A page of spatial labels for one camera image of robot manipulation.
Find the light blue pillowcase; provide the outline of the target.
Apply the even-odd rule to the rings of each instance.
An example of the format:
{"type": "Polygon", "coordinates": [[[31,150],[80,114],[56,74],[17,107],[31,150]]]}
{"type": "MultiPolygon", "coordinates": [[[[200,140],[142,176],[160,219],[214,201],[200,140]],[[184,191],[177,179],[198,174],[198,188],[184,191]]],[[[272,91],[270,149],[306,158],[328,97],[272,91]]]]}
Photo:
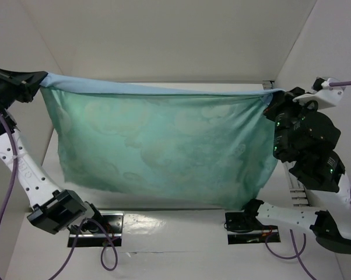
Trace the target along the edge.
{"type": "Polygon", "coordinates": [[[167,89],[49,73],[40,88],[64,179],[240,209],[271,177],[275,90],[167,89]]]}

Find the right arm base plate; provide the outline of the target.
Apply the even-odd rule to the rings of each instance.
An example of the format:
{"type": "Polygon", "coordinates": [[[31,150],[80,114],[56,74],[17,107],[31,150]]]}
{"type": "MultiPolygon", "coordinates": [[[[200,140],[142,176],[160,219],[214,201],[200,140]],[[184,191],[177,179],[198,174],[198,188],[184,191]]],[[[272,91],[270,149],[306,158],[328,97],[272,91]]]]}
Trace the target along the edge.
{"type": "Polygon", "coordinates": [[[227,231],[229,245],[236,244],[259,244],[280,243],[278,227],[274,225],[262,225],[255,218],[247,216],[244,212],[225,212],[223,227],[227,231]]]}

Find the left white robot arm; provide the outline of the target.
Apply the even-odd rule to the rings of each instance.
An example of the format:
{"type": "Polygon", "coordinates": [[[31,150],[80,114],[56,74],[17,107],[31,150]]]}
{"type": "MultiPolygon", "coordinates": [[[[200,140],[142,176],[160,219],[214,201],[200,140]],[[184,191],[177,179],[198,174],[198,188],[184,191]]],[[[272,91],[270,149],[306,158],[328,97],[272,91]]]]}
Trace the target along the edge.
{"type": "Polygon", "coordinates": [[[29,222],[51,234],[82,224],[82,231],[101,233],[107,219],[76,192],[63,190],[28,153],[24,139],[8,108],[15,102],[30,103],[38,92],[45,71],[13,72],[0,69],[0,159],[16,173],[32,208],[29,222]]]}

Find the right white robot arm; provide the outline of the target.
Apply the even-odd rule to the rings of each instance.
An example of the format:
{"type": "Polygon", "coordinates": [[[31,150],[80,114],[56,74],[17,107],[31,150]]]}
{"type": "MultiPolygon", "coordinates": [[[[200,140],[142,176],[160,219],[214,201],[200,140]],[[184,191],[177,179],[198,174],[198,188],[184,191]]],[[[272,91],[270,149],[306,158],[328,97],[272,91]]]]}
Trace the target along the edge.
{"type": "Polygon", "coordinates": [[[264,110],[275,123],[274,157],[294,164],[289,173],[319,209],[281,208],[252,199],[244,205],[243,221],[250,229],[262,224],[300,230],[329,251],[351,255],[351,185],[334,151],[341,131],[320,111],[322,105],[317,94],[297,87],[275,92],[264,110]]]}

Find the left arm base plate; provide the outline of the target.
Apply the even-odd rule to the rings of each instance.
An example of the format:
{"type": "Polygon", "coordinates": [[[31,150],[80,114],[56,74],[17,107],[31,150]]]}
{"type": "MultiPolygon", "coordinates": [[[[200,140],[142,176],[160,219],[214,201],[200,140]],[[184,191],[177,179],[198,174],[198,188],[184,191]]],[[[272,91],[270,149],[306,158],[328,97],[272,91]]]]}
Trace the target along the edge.
{"type": "MultiPolygon", "coordinates": [[[[105,222],[101,227],[106,231],[113,245],[121,247],[124,213],[103,211],[102,216],[105,222]]],[[[71,248],[74,243],[78,226],[76,223],[68,228],[68,248],[71,248]]],[[[105,245],[110,246],[104,232],[95,223],[86,222],[79,233],[75,247],[104,247],[105,245]]]]}

